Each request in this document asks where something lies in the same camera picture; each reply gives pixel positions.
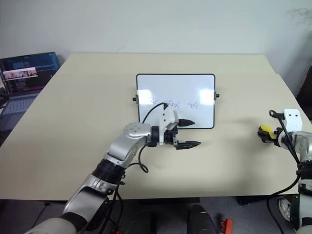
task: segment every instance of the laptop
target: laptop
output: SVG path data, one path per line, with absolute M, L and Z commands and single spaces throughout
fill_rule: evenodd
M 0 131 L 15 127 L 58 69 L 55 52 L 0 59 L 0 76 L 9 95 L 0 115 Z

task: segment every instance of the laptop screen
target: laptop screen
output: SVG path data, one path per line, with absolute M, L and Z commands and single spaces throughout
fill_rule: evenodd
M 38 93 L 59 69 L 54 52 L 0 59 L 0 75 L 10 95 Z

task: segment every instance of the beige tabletop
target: beige tabletop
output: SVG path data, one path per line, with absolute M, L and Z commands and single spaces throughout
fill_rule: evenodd
M 1 146 L 0 198 L 67 200 L 123 127 L 137 121 L 136 74 L 196 71 L 216 75 L 214 128 L 180 130 L 179 140 L 202 142 L 189 150 L 146 148 L 150 172 L 129 168 L 121 196 L 267 195 L 291 184 L 293 158 L 262 143 L 257 129 L 277 127 L 268 111 L 285 108 L 299 109 L 303 130 L 312 126 L 264 56 L 74 54 Z

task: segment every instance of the white wall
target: white wall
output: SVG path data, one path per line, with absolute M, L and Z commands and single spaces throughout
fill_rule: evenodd
M 311 38 L 312 0 L 0 0 L 0 57 L 264 53 L 294 94 Z

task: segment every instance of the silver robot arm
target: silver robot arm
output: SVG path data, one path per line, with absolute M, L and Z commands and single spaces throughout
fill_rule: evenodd
M 128 124 L 109 147 L 96 169 L 87 176 L 74 195 L 68 200 L 63 215 L 48 219 L 25 234 L 76 234 L 99 226 L 106 214 L 108 195 L 113 194 L 125 175 L 139 148 L 144 145 L 172 144 L 176 149 L 189 149 L 200 144 L 197 141 L 179 143 L 177 126 L 194 122 L 178 119 L 176 112 L 167 107 L 159 118 L 159 126 L 134 122 Z
M 279 118 L 289 133 L 294 151 L 300 155 L 297 175 L 299 194 L 292 198 L 290 222 L 298 230 L 297 234 L 312 233 L 312 133 L 303 132 L 300 112 L 296 109 L 285 109 L 284 113 L 270 111 L 270 116 Z M 261 125 L 258 135 L 263 142 L 289 149 L 287 136 L 282 128 L 272 132 L 270 126 Z

